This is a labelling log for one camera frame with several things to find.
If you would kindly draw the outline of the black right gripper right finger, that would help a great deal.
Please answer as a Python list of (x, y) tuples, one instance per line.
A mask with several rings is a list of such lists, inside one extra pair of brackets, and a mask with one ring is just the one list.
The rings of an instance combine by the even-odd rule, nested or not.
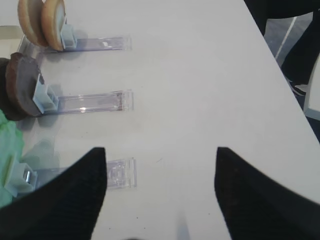
[(233, 240), (318, 240), (320, 205), (282, 186), (228, 147), (216, 152), (215, 196)]

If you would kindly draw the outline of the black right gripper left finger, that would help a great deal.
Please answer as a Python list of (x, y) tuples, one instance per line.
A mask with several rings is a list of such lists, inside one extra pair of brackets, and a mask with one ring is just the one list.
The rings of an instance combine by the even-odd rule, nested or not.
[(106, 191), (106, 150), (94, 147), (49, 183), (1, 208), (0, 238), (89, 240)]

